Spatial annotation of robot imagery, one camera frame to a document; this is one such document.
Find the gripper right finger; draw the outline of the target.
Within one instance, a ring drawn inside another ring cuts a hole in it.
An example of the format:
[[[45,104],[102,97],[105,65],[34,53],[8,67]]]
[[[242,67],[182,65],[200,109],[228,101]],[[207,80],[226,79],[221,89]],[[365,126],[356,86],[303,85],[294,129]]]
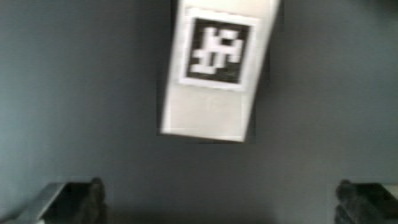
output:
[[[398,196],[381,183],[340,182],[335,224],[398,224]]]

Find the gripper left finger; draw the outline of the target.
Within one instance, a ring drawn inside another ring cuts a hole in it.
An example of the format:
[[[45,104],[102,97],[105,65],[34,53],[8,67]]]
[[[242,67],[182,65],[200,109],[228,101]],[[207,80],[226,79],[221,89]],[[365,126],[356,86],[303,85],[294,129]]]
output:
[[[102,179],[50,183],[13,224],[107,224]]]

